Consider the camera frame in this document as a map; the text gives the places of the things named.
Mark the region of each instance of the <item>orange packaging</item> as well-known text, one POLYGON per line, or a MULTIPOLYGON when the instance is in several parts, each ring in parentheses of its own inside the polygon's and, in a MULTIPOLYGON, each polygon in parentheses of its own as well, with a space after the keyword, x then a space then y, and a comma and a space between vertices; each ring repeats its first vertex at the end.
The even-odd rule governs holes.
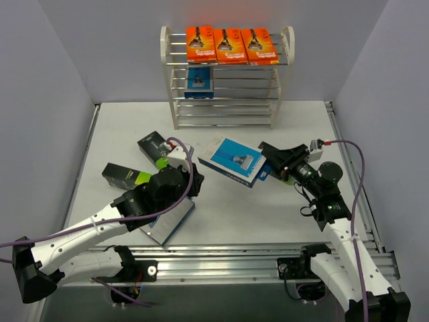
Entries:
POLYGON ((265 28, 241 30, 250 65, 278 64, 277 52, 265 28))
POLYGON ((219 64, 247 64, 246 49, 240 29, 215 29, 214 44, 219 64))
POLYGON ((215 39, 211 25, 186 27, 188 62, 216 62, 215 39))

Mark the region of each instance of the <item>white tabletop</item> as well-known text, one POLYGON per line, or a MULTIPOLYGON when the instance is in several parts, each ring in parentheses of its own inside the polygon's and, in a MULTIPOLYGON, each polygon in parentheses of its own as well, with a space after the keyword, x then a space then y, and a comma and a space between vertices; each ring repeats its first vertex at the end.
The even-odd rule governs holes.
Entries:
MULTIPOLYGON (((194 146, 194 162, 205 175, 200 195, 194 198, 196 208, 167 246, 274 244, 327 242, 313 218, 303 217, 300 207, 306 201, 293 187, 269 177, 257 181, 250 189, 214 170, 199 164, 196 156, 220 132, 227 137, 257 147, 265 141, 279 149, 309 144, 310 140, 334 139, 328 114, 322 101, 285 102, 275 129, 225 128, 180 129, 172 125, 168 103, 103 103, 84 165, 69 225, 89 217, 109 204, 123 191, 108 185, 101 172, 108 162, 136 170, 157 172, 140 152, 137 141, 152 131, 163 137, 175 136, 194 146)), ((322 160, 333 161, 344 169, 338 146, 325 148, 322 160)), ((353 192, 349 177, 339 183, 347 205, 353 192)), ((360 213, 357 231, 365 236, 360 213)), ((152 246, 156 243, 140 229, 107 240, 102 245, 152 246)))

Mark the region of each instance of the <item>blue package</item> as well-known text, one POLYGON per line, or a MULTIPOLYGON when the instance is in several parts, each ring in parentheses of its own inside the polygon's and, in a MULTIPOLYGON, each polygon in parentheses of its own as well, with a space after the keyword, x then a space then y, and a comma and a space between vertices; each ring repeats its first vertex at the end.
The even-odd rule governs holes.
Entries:
POLYGON ((267 176, 265 157, 261 150, 250 148, 236 140, 216 135, 198 156, 201 164, 252 187, 267 176))
POLYGON ((213 68, 211 66, 188 66, 185 77, 185 98, 212 99, 214 94, 213 68))

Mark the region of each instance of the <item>black box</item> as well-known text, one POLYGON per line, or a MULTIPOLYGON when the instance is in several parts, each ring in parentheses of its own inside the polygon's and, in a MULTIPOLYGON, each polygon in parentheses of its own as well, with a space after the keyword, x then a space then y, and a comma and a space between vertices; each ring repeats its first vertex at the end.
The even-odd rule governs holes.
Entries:
POLYGON ((102 175, 111 186, 124 190, 134 189, 139 184, 149 182, 150 173, 126 168, 117 164, 108 163, 102 175))
POLYGON ((153 131, 148 136, 137 142, 140 150, 151 160, 158 170, 168 165, 166 156, 170 153, 171 148, 157 131, 153 131))

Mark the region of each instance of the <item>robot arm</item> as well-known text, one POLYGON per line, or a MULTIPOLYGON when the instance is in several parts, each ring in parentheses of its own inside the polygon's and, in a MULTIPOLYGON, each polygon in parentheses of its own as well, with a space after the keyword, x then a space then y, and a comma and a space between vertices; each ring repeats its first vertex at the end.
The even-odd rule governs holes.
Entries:
POLYGON ((170 165, 153 175, 148 183, 126 191, 88 219, 56 233, 56 237, 14 246, 13 269, 22 301, 39 301, 52 294, 58 285, 83 278, 133 276, 137 264, 126 247, 117 246, 102 254, 79 253, 155 221, 154 214, 165 211, 187 191, 190 166, 193 176, 187 196, 198 196, 204 176, 198 173, 195 164, 189 165, 183 149, 175 148, 168 160, 170 165))
POLYGON ((262 154, 280 180, 295 179, 314 198, 309 208, 321 232, 338 252, 343 270, 324 244, 303 247, 300 269, 317 275, 337 298, 346 312, 346 322, 363 321, 363 297, 361 279, 355 253, 357 242, 363 272, 369 320, 406 322, 410 313, 410 301, 404 292, 396 293, 391 284, 379 272, 359 234, 351 234, 351 213, 337 186, 343 176, 338 164, 325 162, 316 171, 309 162, 320 159, 322 140, 311 143, 310 149, 302 144, 289 150, 279 150, 265 142, 259 146, 262 154))

